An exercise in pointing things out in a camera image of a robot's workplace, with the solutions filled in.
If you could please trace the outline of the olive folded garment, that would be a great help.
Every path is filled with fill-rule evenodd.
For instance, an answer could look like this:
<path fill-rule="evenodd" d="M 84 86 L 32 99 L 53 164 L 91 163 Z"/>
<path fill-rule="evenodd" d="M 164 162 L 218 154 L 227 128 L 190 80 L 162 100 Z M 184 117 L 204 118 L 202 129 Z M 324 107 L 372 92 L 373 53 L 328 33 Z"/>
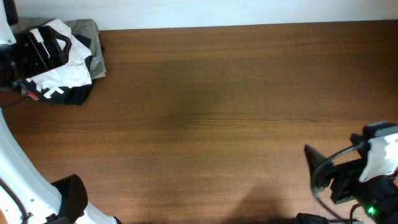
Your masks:
<path fill-rule="evenodd" d="M 20 18 L 16 25 L 11 27 L 14 34 L 18 34 L 36 27 L 44 26 L 55 19 L 46 18 Z M 71 29 L 75 36 L 85 47 L 91 50 L 91 62 L 89 67 L 92 80 L 105 77 L 106 67 L 103 58 L 104 47 L 100 44 L 100 31 L 96 22 L 92 19 L 77 19 L 64 22 Z"/>

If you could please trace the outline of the white t-shirt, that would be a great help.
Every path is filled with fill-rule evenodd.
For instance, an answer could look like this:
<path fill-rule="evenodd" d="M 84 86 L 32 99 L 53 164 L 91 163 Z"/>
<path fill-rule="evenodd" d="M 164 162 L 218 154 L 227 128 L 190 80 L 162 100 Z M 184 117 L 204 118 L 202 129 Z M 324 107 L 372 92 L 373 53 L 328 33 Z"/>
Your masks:
<path fill-rule="evenodd" d="M 60 19 L 52 20 L 44 26 L 50 26 L 71 40 L 72 46 L 69 51 L 68 62 L 61 67 L 27 78 L 26 80 L 28 82 L 33 81 L 41 89 L 53 87 L 72 88 L 92 84 L 90 72 L 85 63 L 85 59 L 91 56 L 90 49 L 76 39 L 72 34 L 71 28 Z"/>

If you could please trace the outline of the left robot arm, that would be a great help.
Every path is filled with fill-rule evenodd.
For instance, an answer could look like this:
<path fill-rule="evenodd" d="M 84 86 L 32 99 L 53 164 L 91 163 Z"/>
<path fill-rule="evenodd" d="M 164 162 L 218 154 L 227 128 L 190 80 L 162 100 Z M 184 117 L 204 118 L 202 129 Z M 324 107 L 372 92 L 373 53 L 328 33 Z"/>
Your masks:
<path fill-rule="evenodd" d="M 1 90 L 50 99 L 92 84 L 90 39 L 77 39 L 54 19 L 14 33 L 14 1 L 1 1 Z M 119 220 L 89 203 L 76 174 L 48 182 L 1 119 L 1 211 L 8 223 L 112 223 Z"/>

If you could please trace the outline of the black Nike t-shirt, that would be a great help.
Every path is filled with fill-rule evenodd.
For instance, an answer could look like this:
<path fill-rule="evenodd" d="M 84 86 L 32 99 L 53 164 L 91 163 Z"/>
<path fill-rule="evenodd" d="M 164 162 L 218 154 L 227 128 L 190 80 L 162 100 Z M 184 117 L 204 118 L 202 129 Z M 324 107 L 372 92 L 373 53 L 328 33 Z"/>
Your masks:
<path fill-rule="evenodd" d="M 56 31 L 38 42 L 32 33 L 17 37 L 26 63 L 24 78 L 17 78 L 12 89 L 34 100 L 51 104 L 82 105 L 94 81 L 90 77 L 91 52 L 87 37 L 67 37 Z"/>

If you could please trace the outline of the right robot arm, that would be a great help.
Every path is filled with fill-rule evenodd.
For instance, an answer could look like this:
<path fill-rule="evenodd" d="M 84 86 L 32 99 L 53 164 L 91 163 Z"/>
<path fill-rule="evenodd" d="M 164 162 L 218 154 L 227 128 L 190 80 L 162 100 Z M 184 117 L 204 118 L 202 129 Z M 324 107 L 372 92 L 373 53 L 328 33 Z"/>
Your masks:
<path fill-rule="evenodd" d="M 296 223 L 359 223 L 359 208 L 374 223 L 397 223 L 397 124 L 368 124 L 349 141 L 330 156 L 304 146 L 310 191 L 332 219 L 299 213 Z"/>

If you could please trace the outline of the black garment under stack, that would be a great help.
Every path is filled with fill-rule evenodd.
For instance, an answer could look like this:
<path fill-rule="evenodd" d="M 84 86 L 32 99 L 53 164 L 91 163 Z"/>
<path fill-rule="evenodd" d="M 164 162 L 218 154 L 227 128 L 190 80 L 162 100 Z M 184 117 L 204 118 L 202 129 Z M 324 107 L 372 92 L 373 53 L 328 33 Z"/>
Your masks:
<path fill-rule="evenodd" d="M 101 45 L 100 50 L 100 53 L 97 50 L 94 55 L 85 59 L 85 65 L 90 72 L 91 84 L 68 88 L 62 96 L 59 96 L 58 103 L 63 105 L 82 105 L 86 101 L 96 80 L 105 77 L 106 69 L 103 60 L 105 47 Z"/>

